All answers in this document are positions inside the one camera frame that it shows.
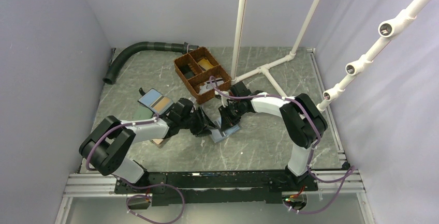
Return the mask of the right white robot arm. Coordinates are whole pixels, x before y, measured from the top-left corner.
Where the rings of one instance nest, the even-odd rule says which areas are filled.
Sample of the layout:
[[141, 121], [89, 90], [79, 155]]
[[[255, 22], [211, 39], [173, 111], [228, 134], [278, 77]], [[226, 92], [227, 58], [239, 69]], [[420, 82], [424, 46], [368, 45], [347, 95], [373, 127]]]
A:
[[311, 151], [327, 130], [328, 124], [307, 94], [284, 97], [263, 91], [251, 92], [243, 83], [230, 88], [229, 93], [220, 91], [218, 85], [210, 81], [223, 105], [219, 107], [221, 131], [237, 125], [247, 113], [263, 113], [280, 117], [293, 141], [291, 158], [285, 176], [286, 186], [298, 190], [305, 184], [311, 161]]

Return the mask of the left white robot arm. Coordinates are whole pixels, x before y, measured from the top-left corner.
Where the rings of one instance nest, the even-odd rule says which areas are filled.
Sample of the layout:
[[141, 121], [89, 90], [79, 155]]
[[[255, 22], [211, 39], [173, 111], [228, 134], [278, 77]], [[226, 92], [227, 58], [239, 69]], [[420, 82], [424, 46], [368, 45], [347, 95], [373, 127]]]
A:
[[180, 98], [163, 114], [150, 119], [121, 121], [113, 115], [104, 118], [79, 147], [86, 168], [101, 175], [113, 175], [128, 183], [136, 193], [150, 185], [149, 172], [127, 158], [132, 144], [153, 139], [169, 139], [182, 129], [196, 137], [208, 136], [216, 127], [202, 107], [195, 108], [187, 98]]

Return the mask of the grey leather card holder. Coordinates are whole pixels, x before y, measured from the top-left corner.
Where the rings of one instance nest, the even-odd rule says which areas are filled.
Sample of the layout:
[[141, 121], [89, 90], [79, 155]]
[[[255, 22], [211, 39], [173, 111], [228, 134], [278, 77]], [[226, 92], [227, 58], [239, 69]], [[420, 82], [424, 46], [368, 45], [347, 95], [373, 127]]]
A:
[[218, 118], [217, 120], [214, 121], [215, 127], [214, 128], [209, 128], [211, 134], [209, 135], [209, 137], [213, 140], [214, 143], [219, 143], [227, 138], [229, 138], [231, 135], [233, 135], [234, 133], [238, 132], [240, 130], [240, 125], [234, 125], [231, 128], [228, 128], [224, 131], [220, 130], [221, 127], [221, 119]]

